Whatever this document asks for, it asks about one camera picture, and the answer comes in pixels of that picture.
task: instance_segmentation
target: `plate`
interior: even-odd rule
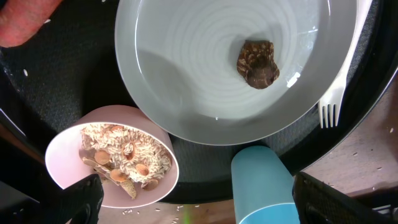
[[[327,91],[353,38],[356,1],[120,1],[115,45],[138,107],[168,132],[231,145],[271,135]],[[245,40],[274,43],[264,90],[236,71]]]

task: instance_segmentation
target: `white plastic fork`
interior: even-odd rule
[[[338,118],[340,117],[341,102],[343,101],[344,91],[347,85],[347,74],[351,61],[354,56],[356,45],[358,44],[359,36],[361,35],[363,25],[365,24],[366,16],[371,7],[372,0],[358,0],[357,20],[353,41],[349,47],[347,57],[337,74],[335,81],[331,84],[326,93],[320,98],[318,102],[319,122],[323,128],[323,120],[325,120],[325,127],[337,126]]]

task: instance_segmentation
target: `red sweet potato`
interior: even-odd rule
[[[62,0],[8,0],[0,11],[0,46],[28,41]]]

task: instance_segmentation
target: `tray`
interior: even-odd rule
[[[114,53],[117,7],[117,0],[65,0],[30,41],[0,49],[0,121],[41,156],[58,132],[91,110],[136,106]],[[349,70],[337,128],[320,129],[314,106],[289,127],[248,144],[206,146],[170,135],[180,178],[162,202],[231,199],[230,163],[248,146],[269,146],[292,174],[332,150],[373,108],[395,75],[397,7],[397,1],[372,3]]]

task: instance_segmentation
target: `cup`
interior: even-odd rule
[[[245,148],[233,158],[231,171],[236,223],[300,223],[294,179],[274,151]]]

